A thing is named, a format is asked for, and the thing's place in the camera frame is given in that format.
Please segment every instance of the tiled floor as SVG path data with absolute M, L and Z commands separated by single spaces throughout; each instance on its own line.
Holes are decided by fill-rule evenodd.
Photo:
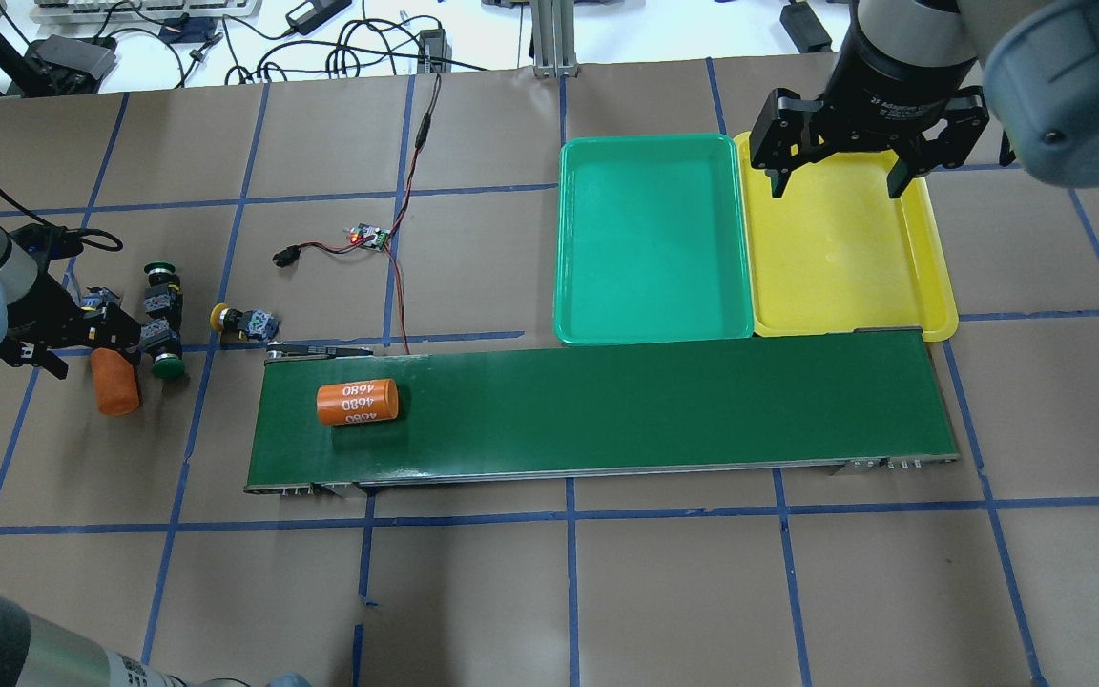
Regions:
M 398 253 L 411 347 L 556 344 L 563 140 L 736 134 L 828 60 L 446 76 Z M 84 286 L 136 312 L 141 265 L 175 261 L 189 322 L 188 377 L 144 369 L 126 418 L 95 412 L 86 356 L 65 381 L 0 365 L 0 592 L 192 679 L 1099 684 L 1099 190 L 1021 170 L 929 180 L 963 313 L 932 347 L 955 464 L 242 495 L 262 353 L 219 344 L 206 311 L 400 350 L 382 257 L 270 255 L 391 219 L 429 90 L 0 101 L 0 182 L 126 241 L 78 257 Z

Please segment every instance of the yellow tray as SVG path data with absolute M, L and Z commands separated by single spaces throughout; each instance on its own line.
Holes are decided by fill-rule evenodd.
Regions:
M 736 135 L 745 197 L 754 332 L 761 336 L 922 328 L 925 341 L 956 331 L 956 301 L 928 185 L 889 199 L 897 154 L 850 153 L 791 174 L 781 199 L 748 165 Z

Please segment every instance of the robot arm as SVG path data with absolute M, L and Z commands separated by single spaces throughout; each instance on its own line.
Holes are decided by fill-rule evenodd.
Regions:
M 986 95 L 961 88 L 974 60 Z M 1003 124 L 1001 164 L 1019 155 L 1044 182 L 1099 186 L 1099 0 L 851 0 L 825 90 L 774 90 L 751 164 L 780 197 L 799 166 L 890 148 L 897 199 L 911 178 L 965 164 L 990 112 Z
M 11 234 L 0 228 L 0 358 L 9 365 L 42 366 L 65 378 L 67 366 L 53 350 L 69 346 L 114 348 L 136 364 L 140 324 L 111 292 L 95 291 L 108 296 L 92 296 L 80 304 L 48 275 L 49 262 L 77 256 L 86 244 L 96 244 L 87 239 L 92 234 L 104 232 L 73 231 L 46 221 Z M 121 248 L 120 241 L 109 239 L 114 244 L 96 246 Z

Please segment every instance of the green tray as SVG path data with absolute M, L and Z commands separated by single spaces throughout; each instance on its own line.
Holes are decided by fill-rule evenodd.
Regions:
M 752 336 L 736 165 L 735 144 L 720 134 L 564 145 L 558 339 L 651 344 Z
M 322 384 L 397 379 L 324 426 Z M 276 362 L 245 491 L 955 457 L 917 331 Z

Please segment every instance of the label on robot arm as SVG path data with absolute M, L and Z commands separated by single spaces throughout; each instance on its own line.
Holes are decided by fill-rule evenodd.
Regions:
M 130 656 L 106 649 L 104 657 L 109 660 L 109 687 L 182 687 L 176 678 Z

